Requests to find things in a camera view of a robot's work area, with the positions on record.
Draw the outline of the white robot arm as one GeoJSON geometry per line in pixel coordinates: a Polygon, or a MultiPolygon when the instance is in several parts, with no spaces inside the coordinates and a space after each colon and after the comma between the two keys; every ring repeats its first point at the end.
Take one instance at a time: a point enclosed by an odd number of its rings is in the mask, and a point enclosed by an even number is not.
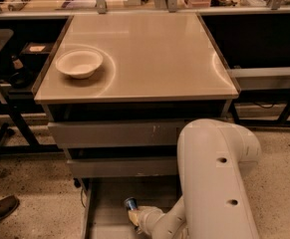
{"type": "Polygon", "coordinates": [[[177,141],[180,198],[168,212],[128,198],[135,230],[151,239],[260,239],[242,180],[260,154],[258,138],[244,126],[190,122],[177,141]]]}

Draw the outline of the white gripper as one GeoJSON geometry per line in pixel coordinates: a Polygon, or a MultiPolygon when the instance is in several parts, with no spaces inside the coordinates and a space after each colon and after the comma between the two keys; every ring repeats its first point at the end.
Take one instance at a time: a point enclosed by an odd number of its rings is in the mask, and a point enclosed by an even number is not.
{"type": "Polygon", "coordinates": [[[162,219],[165,213],[153,206],[140,206],[139,209],[129,210],[131,222],[151,239],[165,239],[162,219]]]}

